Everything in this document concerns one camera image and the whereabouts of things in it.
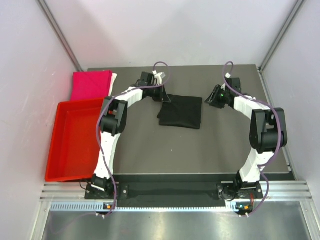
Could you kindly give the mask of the black t-shirt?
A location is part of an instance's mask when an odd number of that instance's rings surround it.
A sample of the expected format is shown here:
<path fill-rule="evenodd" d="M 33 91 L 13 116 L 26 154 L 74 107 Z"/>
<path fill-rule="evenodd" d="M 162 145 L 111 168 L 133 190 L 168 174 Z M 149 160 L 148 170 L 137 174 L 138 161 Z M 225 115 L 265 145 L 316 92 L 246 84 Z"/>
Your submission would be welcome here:
<path fill-rule="evenodd" d="M 202 122 L 202 97 L 169 94 L 157 115 L 160 126 L 199 130 Z"/>

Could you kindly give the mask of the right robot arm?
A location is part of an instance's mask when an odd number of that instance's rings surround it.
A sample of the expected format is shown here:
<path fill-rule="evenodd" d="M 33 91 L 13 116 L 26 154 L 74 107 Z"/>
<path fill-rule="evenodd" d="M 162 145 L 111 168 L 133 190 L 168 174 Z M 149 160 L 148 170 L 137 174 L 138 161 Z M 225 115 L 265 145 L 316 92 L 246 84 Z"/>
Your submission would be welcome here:
<path fill-rule="evenodd" d="M 250 119 L 251 150 L 232 186 L 237 197 L 245 198 L 258 191 L 261 172 L 288 142 L 285 111 L 243 94 L 240 79 L 228 73 L 224 84 L 217 84 L 205 103 L 217 109 L 229 106 Z"/>

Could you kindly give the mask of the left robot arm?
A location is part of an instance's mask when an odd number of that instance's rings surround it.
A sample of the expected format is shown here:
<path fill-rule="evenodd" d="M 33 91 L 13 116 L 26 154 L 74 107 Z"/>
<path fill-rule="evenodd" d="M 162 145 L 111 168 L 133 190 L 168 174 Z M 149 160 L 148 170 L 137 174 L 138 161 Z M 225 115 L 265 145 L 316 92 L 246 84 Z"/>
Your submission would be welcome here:
<path fill-rule="evenodd" d="M 127 125 L 128 109 L 147 97 L 155 102 L 169 103 L 171 100 L 163 81 L 165 77 L 164 72 L 156 70 L 143 72 L 140 79 L 127 90 L 104 98 L 96 126 L 99 157 L 91 179 L 91 186 L 102 198 L 109 198 L 116 188 L 113 163 L 118 141 Z"/>

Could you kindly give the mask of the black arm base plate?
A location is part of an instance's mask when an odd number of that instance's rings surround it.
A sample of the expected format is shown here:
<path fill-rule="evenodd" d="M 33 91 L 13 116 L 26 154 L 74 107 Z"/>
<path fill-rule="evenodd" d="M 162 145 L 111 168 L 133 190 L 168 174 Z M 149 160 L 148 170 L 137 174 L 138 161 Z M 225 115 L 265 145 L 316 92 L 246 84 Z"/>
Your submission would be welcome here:
<path fill-rule="evenodd" d="M 235 174 L 116 174 L 117 189 L 111 180 L 106 191 L 86 186 L 86 200 L 117 200 L 120 208 L 223 207 L 226 200 L 248 201 L 263 198 L 261 185 L 240 187 Z"/>

